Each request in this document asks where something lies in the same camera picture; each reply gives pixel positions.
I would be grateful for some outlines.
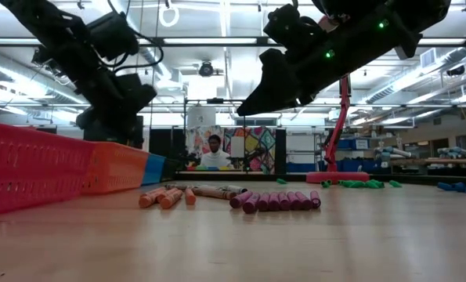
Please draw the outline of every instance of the wooden table surface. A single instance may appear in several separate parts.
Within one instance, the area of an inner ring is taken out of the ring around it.
[[[466,194],[318,190],[321,211],[140,210],[133,190],[0,215],[0,281],[466,281]]]

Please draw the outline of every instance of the plastic crate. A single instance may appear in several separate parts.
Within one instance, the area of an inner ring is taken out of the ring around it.
[[[83,194],[113,193],[142,185],[149,153],[112,142],[95,142]]]
[[[0,124],[0,213],[81,194],[93,143]]]

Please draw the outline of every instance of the security camera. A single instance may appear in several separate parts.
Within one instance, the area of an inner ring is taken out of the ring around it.
[[[211,62],[205,61],[201,64],[198,73],[204,78],[211,77],[214,74],[214,67],[211,66]]]

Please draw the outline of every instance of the red robot stand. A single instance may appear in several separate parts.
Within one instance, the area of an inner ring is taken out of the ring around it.
[[[331,134],[330,139],[327,139],[323,148],[325,149],[325,161],[327,162],[326,172],[310,172],[305,177],[307,183],[321,183],[331,180],[333,184],[337,184],[339,180],[355,180],[366,182],[370,180],[370,176],[366,172],[338,172],[337,162],[335,160],[335,151],[339,139],[341,138],[342,129],[344,128],[345,119],[348,115],[349,97],[351,97],[351,85],[349,83],[349,75],[344,76],[339,81],[339,89],[341,93],[341,113],[337,120],[337,125]]]

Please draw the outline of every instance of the green led light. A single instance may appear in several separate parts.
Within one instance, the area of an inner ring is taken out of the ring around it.
[[[335,55],[334,50],[330,50],[330,51],[328,51],[328,52],[325,54],[325,57],[326,57],[327,59],[330,59],[330,58],[333,57],[334,55]]]

